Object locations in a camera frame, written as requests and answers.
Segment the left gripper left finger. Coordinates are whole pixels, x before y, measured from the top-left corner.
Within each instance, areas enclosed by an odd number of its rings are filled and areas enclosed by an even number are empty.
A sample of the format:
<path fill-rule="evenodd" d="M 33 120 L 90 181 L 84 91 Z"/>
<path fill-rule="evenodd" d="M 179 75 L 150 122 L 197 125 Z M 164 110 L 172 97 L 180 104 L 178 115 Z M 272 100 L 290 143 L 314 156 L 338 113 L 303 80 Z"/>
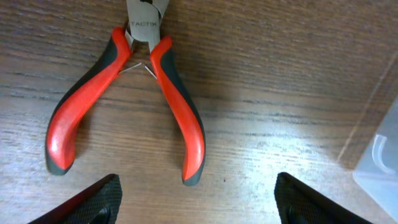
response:
<path fill-rule="evenodd" d="M 109 174 L 31 224 L 115 224 L 122 196 L 119 176 Z"/>

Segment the clear plastic container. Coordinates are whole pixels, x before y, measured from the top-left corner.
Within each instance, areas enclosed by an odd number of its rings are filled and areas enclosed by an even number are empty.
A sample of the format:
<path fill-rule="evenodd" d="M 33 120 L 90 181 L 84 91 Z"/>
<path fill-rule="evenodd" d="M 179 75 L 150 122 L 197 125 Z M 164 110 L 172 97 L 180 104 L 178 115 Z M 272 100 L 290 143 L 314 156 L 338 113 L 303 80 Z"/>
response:
<path fill-rule="evenodd" d="M 397 221 L 397 100 L 383 118 L 359 160 L 355 182 Z"/>

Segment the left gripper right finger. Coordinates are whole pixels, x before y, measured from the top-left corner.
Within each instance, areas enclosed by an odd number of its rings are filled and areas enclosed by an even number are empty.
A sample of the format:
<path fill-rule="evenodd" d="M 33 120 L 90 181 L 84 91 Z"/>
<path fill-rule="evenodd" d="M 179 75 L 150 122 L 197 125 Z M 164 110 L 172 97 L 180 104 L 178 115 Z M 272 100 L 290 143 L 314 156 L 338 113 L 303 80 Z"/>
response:
<path fill-rule="evenodd" d="M 277 175 L 274 197 L 282 224 L 371 224 L 287 172 Z"/>

